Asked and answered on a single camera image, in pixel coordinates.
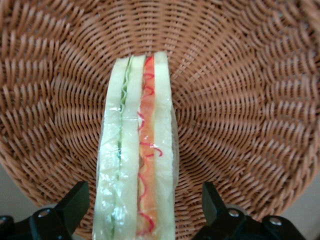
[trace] woven basket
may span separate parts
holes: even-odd
[[[0,162],[38,206],[88,181],[116,58],[169,57],[178,122],[176,235],[205,219],[203,181],[255,219],[320,169],[319,0],[0,0]]]

